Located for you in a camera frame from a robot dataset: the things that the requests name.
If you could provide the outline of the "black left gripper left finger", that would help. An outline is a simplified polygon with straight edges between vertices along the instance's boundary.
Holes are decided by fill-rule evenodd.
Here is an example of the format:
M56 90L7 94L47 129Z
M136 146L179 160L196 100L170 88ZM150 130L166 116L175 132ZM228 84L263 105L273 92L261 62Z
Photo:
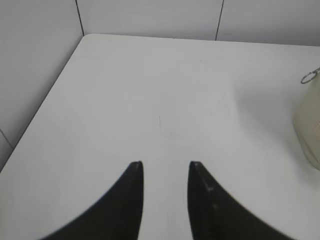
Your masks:
M137 240L144 203L144 168L131 162L114 185L46 240Z

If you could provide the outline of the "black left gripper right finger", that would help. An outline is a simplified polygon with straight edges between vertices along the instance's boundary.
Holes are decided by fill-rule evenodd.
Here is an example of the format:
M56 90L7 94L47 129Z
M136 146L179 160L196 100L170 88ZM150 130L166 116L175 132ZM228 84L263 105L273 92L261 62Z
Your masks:
M199 161L189 164L188 215L195 240L287 240L239 204Z

